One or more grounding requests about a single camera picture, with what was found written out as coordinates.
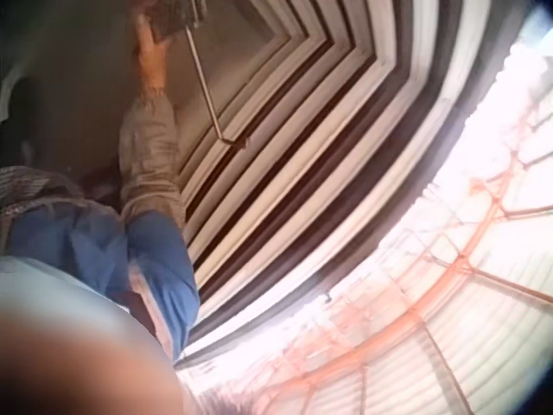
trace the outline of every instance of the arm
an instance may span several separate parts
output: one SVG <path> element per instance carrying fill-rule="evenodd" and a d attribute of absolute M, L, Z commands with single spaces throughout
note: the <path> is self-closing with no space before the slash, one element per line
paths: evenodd
<path fill-rule="evenodd" d="M 124 119 L 119 145 L 122 216 L 127 226 L 130 287 L 140 294 L 166 353 L 177 359 L 200 299 L 181 236 L 184 209 L 177 185 L 178 143 L 165 93 L 165 51 L 143 16 L 135 21 L 143 93 Z"/>

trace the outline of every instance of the striped ceiling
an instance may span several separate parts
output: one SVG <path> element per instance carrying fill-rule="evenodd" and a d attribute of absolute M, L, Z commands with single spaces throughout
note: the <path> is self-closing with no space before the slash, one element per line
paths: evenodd
<path fill-rule="evenodd" d="M 273 33 L 181 170 L 202 305 L 191 367 L 328 292 L 422 193 L 491 85 L 520 0 L 249 0 Z"/>

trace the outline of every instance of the blurry foreground object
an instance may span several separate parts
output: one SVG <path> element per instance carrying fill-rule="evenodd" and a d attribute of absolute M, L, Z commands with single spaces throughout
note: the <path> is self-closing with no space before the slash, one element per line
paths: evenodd
<path fill-rule="evenodd" d="M 64 272 L 2 257 L 0 330 L 2 413 L 183 413 L 154 338 Z"/>

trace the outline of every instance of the metal rod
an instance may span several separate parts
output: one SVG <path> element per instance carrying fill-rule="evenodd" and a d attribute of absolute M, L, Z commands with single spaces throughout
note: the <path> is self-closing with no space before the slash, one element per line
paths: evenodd
<path fill-rule="evenodd" d="M 359 407 L 359 415 L 365 415 L 366 388 L 367 388 L 366 371 L 367 370 L 368 370 L 367 365 L 361 366 L 361 406 Z"/>
<path fill-rule="evenodd" d="M 303 408 L 301 415 L 305 415 L 308 413 L 309 404 L 311 403 L 311 399 L 313 398 L 313 395 L 315 395 L 316 389 L 314 387 L 309 389 L 308 396 L 305 397 L 305 400 L 303 401 Z"/>
<path fill-rule="evenodd" d="M 470 415 L 474 415 L 473 409 L 470 407 L 470 404 L 468 403 L 467 396 L 465 396 L 465 393 L 463 392 L 461 385 L 459 385 L 459 381 L 457 380 L 457 378 L 455 378 L 455 373 L 453 373 L 453 370 L 451 370 L 451 367 L 449 366 L 448 361 L 446 360 L 446 357 L 443 355 L 442 351 L 440 350 L 440 347 L 438 346 L 438 343 L 435 342 L 434 336 L 432 336 L 432 333 L 430 333 L 430 330 L 426 325 L 426 322 L 422 318 L 421 318 L 421 323 L 423 326 L 423 330 L 428 336 L 430 342 L 432 343 L 432 346 L 434 347 L 435 352 L 438 354 L 438 357 L 440 358 L 442 365 L 446 369 L 446 372 L 448 372 L 449 380 L 451 380 L 451 383 L 453 384 L 455 391 L 457 391 L 457 394 L 461 399 L 461 403 L 465 407 L 465 411 L 467 411 L 467 413 Z"/>
<path fill-rule="evenodd" d="M 200 56 L 198 55 L 198 49 L 196 48 L 194 37 L 192 36 L 192 30 L 190 30 L 188 26 L 186 27 L 186 32 L 187 32 L 188 46 L 190 47 L 190 52 L 192 53 L 192 57 L 194 58 L 194 66 L 196 68 L 196 73 L 198 74 L 198 80 L 200 81 L 201 91 L 203 92 L 204 100 L 206 101 L 207 110 L 209 111 L 209 116 L 211 117 L 213 128 L 215 129 L 215 134 L 217 135 L 217 139 L 227 145 L 244 147 L 245 143 L 237 143 L 232 140 L 227 140 L 226 138 L 223 137 L 223 131 L 221 130 L 221 127 L 219 125 L 219 120 L 217 119 L 217 112 L 215 111 L 215 107 L 213 106 L 211 93 L 209 92 L 209 88 L 207 87 L 206 77 L 204 76 L 204 71 L 201 67 Z"/>
<path fill-rule="evenodd" d="M 501 285 L 503 287 L 506 287 L 507 289 L 510 289 L 512 291 L 517 292 L 518 294 L 523 294 L 528 297 L 532 297 L 536 300 L 542 301 L 543 303 L 546 303 L 548 305 L 553 304 L 553 297 L 548 296 L 547 294 L 538 291 L 533 290 L 532 288 L 525 287 L 521 284 L 513 283 L 512 281 L 509 281 L 505 278 L 499 277 L 497 275 L 493 275 L 489 272 L 482 271 L 479 268 L 469 268 L 467 269 L 467 272 L 470 272 L 471 274 L 477 275 L 478 277 L 488 279 L 490 281 L 493 281 L 495 284 Z"/>

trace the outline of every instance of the ceiling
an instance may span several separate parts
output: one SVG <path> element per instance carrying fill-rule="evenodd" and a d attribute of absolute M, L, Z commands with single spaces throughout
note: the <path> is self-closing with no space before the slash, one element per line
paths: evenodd
<path fill-rule="evenodd" d="M 518 408 L 553 370 L 550 75 L 513 45 L 372 252 L 288 318 L 195 358 L 179 375 L 197 396 L 238 395 L 267 415 L 547 413 L 547 396 Z"/>
<path fill-rule="evenodd" d="M 376 249 L 442 166 L 526 13 L 518 0 L 248 7 L 272 35 L 219 102 L 225 137 L 246 146 L 206 127 L 182 158 L 202 305 L 178 367 L 291 316 Z"/>

